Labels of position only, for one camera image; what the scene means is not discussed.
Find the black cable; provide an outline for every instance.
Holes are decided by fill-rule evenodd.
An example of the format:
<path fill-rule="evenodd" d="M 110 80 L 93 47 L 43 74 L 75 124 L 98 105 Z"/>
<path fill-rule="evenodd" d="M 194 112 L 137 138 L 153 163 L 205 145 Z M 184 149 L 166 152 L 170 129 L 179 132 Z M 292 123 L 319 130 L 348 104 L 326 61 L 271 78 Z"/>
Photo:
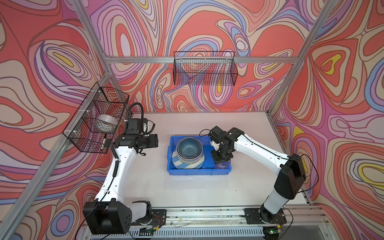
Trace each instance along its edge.
<path fill-rule="evenodd" d="M 311 161 L 311 164 L 312 164 L 314 170 L 316 171 L 317 181 L 316 181 L 316 183 L 315 183 L 312 187 L 310 187 L 310 188 L 308 188 L 308 189 L 306 189 L 306 190 L 303 190 L 303 191 L 299 191 L 299 192 L 307 192 L 307 191 L 313 189 L 313 188 L 317 185 L 317 183 L 319 182 L 319 173 L 317 172 L 317 169 L 316 169 L 316 167 L 314 166 L 314 164 L 313 164 L 311 158 L 310 158 L 307 154 L 303 154 L 303 155 L 307 156 L 307 158 Z"/>
<path fill-rule="evenodd" d="M 133 238 L 133 240 L 136 240 L 136 238 L 134 238 L 133 236 L 132 236 L 132 233 L 128 230 L 128 232 L 129 232 L 129 235 L 131 235 L 131 237 Z"/>
<path fill-rule="evenodd" d="M 149 132 L 145 132 L 144 135 L 151 134 L 151 132 L 153 132 L 153 130 L 155 129 L 155 125 L 156 124 L 154 122 L 152 122 L 151 120 L 148 120 L 148 121 L 150 121 L 152 123 L 152 128 L 151 128 L 151 130 Z"/>
<path fill-rule="evenodd" d="M 108 234 L 108 235 L 106 235 L 106 236 L 104 236 L 102 239 L 100 239 L 100 240 L 103 240 L 104 238 L 106 238 L 106 237 L 108 237 L 110 234 Z"/>
<path fill-rule="evenodd" d="M 137 153 L 140 154 L 141 156 L 147 155 L 145 152 L 142 152 L 142 151 L 143 151 L 143 148 L 140 148 Z"/>
<path fill-rule="evenodd" d="M 208 135 L 209 133 L 207 133 L 206 135 L 203 135 L 203 136 L 200 136 L 200 134 L 204 131 L 204 130 L 208 130 L 208 131 L 211 131 L 210 129 L 203 129 L 203 130 L 201 130 L 201 132 L 199 133 L 199 137 L 204 137 L 204 136 L 206 136 L 206 135 Z"/>
<path fill-rule="evenodd" d="M 111 148 L 111 151 L 112 151 L 112 154 L 113 154 L 114 158 L 119 159 L 119 156 L 118 156 L 118 154 L 116 153 L 116 150 L 115 150 L 115 143 L 114 142 L 111 143 L 110 148 Z"/>
<path fill-rule="evenodd" d="M 118 175 L 119 163 L 119 160 L 115 161 L 115 169 L 113 170 L 112 177 L 116 177 Z"/>
<path fill-rule="evenodd" d="M 108 194 L 108 190 L 109 188 L 112 186 L 112 182 L 113 180 L 115 179 L 115 177 L 112 178 L 112 181 L 111 181 L 111 184 L 109 185 L 108 189 L 107 189 L 107 192 L 104 194 L 104 196 L 101 198 L 101 200 L 99 202 L 97 202 L 96 206 L 85 216 L 84 220 L 81 222 L 80 226 L 77 228 L 77 231 L 76 231 L 76 234 L 74 235 L 74 238 L 76 239 L 77 237 L 77 234 L 79 233 L 79 230 L 81 228 L 81 226 L 83 225 L 83 223 L 85 222 L 85 220 L 87 219 L 87 217 L 91 214 L 91 212 L 93 212 L 93 210 L 95 210 L 98 205 L 103 201 L 103 199 L 105 198 L 105 196 Z"/>
<path fill-rule="evenodd" d="M 128 111 L 127 111 L 127 117 L 126 117 L 126 120 L 128 121 L 128 118 L 129 118 L 129 112 L 131 111 L 131 109 L 133 108 L 133 106 L 136 106 L 136 105 L 139 105 L 140 107 L 140 110 L 141 110 L 141 119 L 144 119 L 144 108 L 143 108 L 143 105 L 141 105 L 141 103 L 132 103 L 129 108 L 128 108 Z M 128 128 L 128 124 L 125 124 L 125 130 L 127 130 Z"/>
<path fill-rule="evenodd" d="M 316 183 L 315 183 L 312 187 L 310 187 L 310 188 L 308 188 L 308 189 L 306 189 L 306 190 L 303 190 L 303 191 L 299 191 L 299 192 L 307 192 L 307 191 L 313 189 L 313 188 L 317 185 L 317 183 L 319 182 L 319 173 L 318 173 L 318 171 L 317 171 L 317 168 L 315 167 L 315 165 L 313 164 L 311 158 L 310 158 L 307 154 L 304 153 L 304 154 L 300 155 L 299 157 L 297 157 L 297 158 L 293 158 L 293 159 L 291 159 L 291 158 L 284 158 L 284 157 L 281 157 L 281 156 L 275 154 L 274 152 L 272 152 L 272 151 L 270 151 L 270 150 L 268 150 L 268 149 L 266 149 L 266 148 L 260 146 L 259 144 L 255 143 L 255 142 L 252 142 L 249 138 L 247 138 L 246 135 L 244 135 L 244 134 L 242 134 L 242 135 L 243 135 L 246 139 L 248 139 L 248 141 L 250 141 L 252 144 L 255 144 L 255 145 L 261 147 L 262 149 L 264 149 L 264 150 L 266 150 L 266 151 L 272 153 L 273 155 L 275 155 L 275 156 L 277 156 L 277 157 L 279 157 L 279 158 L 281 158 L 281 159 L 285 159 L 285 160 L 297 160 L 297 159 L 300 159 L 300 158 L 303 157 L 303 156 L 307 156 L 307 158 L 311 161 L 314 170 L 316 171 L 317 181 L 316 181 Z"/>
<path fill-rule="evenodd" d="M 291 216 L 292 216 L 292 221 L 291 221 L 291 223 L 289 224 L 289 226 L 287 227 L 287 229 L 285 230 L 285 232 L 277 239 L 277 240 L 280 240 L 283 236 L 284 236 L 284 234 L 288 231 L 288 229 L 289 229 L 289 227 L 292 225 L 292 223 L 293 223 L 293 215 L 292 215 L 292 213 L 291 213 L 291 210 L 289 210 L 289 209 L 287 209 L 287 208 L 285 208 L 284 207 L 284 209 L 286 209 L 286 210 L 288 210 L 289 211 L 289 213 L 291 214 Z"/>

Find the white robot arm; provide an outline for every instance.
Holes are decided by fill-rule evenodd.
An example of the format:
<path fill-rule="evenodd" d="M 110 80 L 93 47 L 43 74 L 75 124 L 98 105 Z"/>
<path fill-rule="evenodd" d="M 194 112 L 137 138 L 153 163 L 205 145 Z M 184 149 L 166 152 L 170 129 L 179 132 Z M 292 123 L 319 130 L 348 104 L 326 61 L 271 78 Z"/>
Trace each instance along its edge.
<path fill-rule="evenodd" d="M 216 164 L 229 161 L 233 158 L 232 152 L 237 150 L 259 161 L 277 175 L 272 193 L 259 209 L 260 220 L 272 222 L 278 211 L 295 198 L 306 179 L 301 157 L 277 152 L 235 127 L 225 132 L 216 126 L 208 136 L 215 148 L 211 154 Z"/>
<path fill-rule="evenodd" d="M 111 145 L 113 160 L 107 177 L 93 202 L 86 202 L 83 214 L 92 234 L 126 234 L 135 221 L 146 224 L 152 219 L 149 201 L 123 202 L 124 184 L 129 168 L 137 154 L 145 156 L 143 149 L 158 147 L 157 134 L 148 131 L 148 120 L 127 118 L 126 129 Z"/>
<path fill-rule="evenodd" d="M 92 234 L 125 234 L 134 221 L 146 224 L 152 219 L 149 201 L 123 204 L 123 185 L 136 154 L 144 155 L 142 149 L 158 146 L 156 134 L 145 135 L 143 118 L 129 121 L 128 125 L 134 125 L 135 129 L 128 129 L 116 139 L 111 147 L 114 159 L 105 182 L 95 200 L 85 203 L 83 208 Z M 225 132 L 216 126 L 208 136 L 215 148 L 211 155 L 216 164 L 229 161 L 233 158 L 232 152 L 237 150 L 256 159 L 278 176 L 272 193 L 259 209 L 260 220 L 272 222 L 305 181 L 301 157 L 296 154 L 288 156 L 268 148 L 237 128 Z"/>

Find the black wire basket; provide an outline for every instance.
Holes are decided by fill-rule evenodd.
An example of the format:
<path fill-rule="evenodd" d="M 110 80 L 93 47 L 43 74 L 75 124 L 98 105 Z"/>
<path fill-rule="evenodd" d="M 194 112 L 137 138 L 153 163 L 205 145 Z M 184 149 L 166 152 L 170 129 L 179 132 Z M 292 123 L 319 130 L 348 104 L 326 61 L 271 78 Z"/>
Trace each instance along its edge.
<path fill-rule="evenodd" d="M 175 51 L 175 85 L 234 86 L 238 76 L 233 51 Z"/>
<path fill-rule="evenodd" d="M 80 120 L 73 129 L 64 130 L 63 134 L 81 152 L 107 153 L 128 104 L 129 95 L 121 90 L 96 84 L 92 89 L 96 87 L 97 92 Z"/>

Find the mounting plate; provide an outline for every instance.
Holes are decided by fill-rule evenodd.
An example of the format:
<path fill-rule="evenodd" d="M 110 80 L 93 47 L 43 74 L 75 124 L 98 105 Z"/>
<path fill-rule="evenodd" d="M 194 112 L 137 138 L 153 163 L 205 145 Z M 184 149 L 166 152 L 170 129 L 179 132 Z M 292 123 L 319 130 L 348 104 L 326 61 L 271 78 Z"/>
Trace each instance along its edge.
<path fill-rule="evenodd" d="M 264 222 L 262 222 L 259 217 L 259 208 L 256 208 L 256 209 L 244 209 L 244 212 L 245 212 L 245 216 L 246 216 L 246 219 L 247 219 L 247 224 L 265 224 Z M 284 215 L 284 212 L 282 209 L 280 209 L 277 214 L 276 214 L 276 217 L 272 220 L 271 222 L 272 224 L 286 224 L 287 223 L 287 220 L 285 218 L 285 215 Z"/>
<path fill-rule="evenodd" d="M 165 209 L 152 209 L 152 214 L 159 216 L 163 220 L 162 224 L 165 225 L 166 218 L 167 218 L 167 210 L 165 210 Z M 152 216 L 152 220 L 146 225 L 156 226 L 156 225 L 161 224 L 161 222 L 160 223 L 159 222 L 160 222 L 160 220 L 158 217 Z M 139 223 L 138 221 L 133 222 L 131 224 L 131 226 L 146 226 L 146 225 L 143 225 L 143 224 Z"/>

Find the colorful patterned wall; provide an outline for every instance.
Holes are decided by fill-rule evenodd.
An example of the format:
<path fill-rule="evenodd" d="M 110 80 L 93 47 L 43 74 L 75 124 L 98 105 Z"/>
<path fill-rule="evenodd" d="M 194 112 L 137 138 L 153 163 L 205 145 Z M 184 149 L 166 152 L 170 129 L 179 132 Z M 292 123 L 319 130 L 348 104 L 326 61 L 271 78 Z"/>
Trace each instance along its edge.
<path fill-rule="evenodd" d="M 0 220 L 103 72 L 68 1 L 0 1 Z M 70 146 L 13 239 L 73 232 L 110 160 Z"/>
<path fill-rule="evenodd" d="M 340 239 L 384 239 L 383 39 L 383 1 L 341 0 L 273 115 Z"/>
<path fill-rule="evenodd" d="M 109 56 L 173 56 L 233 50 L 236 56 L 296 56 L 322 0 L 94 0 L 87 3 Z M 265 111 L 290 64 L 238 64 L 233 86 L 174 86 L 173 64 L 115 64 L 131 102 L 145 111 Z"/>

